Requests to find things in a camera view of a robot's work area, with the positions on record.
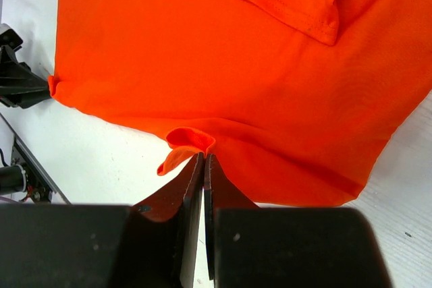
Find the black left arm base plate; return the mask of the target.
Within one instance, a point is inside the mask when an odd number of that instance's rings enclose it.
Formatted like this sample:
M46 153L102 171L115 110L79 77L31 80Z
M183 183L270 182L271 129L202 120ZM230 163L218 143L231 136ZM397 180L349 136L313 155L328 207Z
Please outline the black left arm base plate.
M53 190L24 151L11 150L11 161L1 151L1 201L10 203L51 203Z

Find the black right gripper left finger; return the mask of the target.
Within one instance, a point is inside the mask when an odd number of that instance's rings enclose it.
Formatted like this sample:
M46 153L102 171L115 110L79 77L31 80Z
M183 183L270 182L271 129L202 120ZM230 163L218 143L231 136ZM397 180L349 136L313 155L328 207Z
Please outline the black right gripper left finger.
M203 154L195 154L132 208L115 261L115 287L193 286L204 166Z

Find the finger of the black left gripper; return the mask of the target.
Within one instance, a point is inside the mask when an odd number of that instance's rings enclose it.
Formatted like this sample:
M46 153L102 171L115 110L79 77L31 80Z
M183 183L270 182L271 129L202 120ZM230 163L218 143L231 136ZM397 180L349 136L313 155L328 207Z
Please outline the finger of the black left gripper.
M48 81L19 63L9 45L1 46L1 103L6 107L30 108L51 98Z

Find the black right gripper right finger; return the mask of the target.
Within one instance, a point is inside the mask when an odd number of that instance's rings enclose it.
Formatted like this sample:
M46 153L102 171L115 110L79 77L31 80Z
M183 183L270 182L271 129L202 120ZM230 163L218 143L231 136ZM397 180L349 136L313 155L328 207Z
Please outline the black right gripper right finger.
M204 196L209 278L216 287L246 287L260 241L252 219L258 206L227 178L214 154L205 162Z

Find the orange t shirt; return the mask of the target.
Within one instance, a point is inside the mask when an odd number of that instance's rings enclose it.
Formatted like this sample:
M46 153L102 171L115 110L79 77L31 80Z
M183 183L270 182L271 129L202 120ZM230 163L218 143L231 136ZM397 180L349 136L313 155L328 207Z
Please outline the orange t shirt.
M214 154L251 200L337 206L431 91L431 0L58 0L51 96Z

